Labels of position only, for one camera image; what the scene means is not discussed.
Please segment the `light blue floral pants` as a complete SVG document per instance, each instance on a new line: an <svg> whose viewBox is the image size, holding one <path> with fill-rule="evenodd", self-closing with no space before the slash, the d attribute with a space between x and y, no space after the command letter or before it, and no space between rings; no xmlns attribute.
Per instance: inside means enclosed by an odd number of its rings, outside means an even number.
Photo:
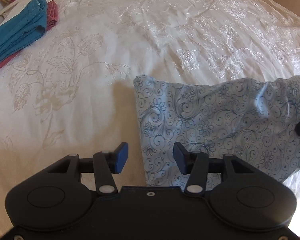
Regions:
<svg viewBox="0 0 300 240"><path fill-rule="evenodd" d="M180 142L211 158L233 154L279 182L300 169L300 76L217 85L134 79L146 183L186 185L173 157Z"/></svg>

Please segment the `cream embroidered bedspread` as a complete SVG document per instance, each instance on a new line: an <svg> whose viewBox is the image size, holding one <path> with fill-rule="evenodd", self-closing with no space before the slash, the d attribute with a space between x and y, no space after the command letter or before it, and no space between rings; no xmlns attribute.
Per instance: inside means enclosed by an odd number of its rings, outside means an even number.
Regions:
<svg viewBox="0 0 300 240"><path fill-rule="evenodd" d="M147 185L137 76L209 86L300 76L300 17L272 0L53 1L57 25L0 70L0 236L12 226L8 191L66 155L125 141L115 181ZM282 183L296 195L289 227L300 237L300 169Z"/></svg>

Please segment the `white left nightstand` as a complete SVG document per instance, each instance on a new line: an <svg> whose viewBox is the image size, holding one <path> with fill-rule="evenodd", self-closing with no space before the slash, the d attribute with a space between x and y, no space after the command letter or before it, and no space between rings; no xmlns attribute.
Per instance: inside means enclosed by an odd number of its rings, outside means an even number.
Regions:
<svg viewBox="0 0 300 240"><path fill-rule="evenodd" d="M0 11L0 17L6 19L11 10L19 3L19 0L15 0L14 2L8 4Z"/></svg>

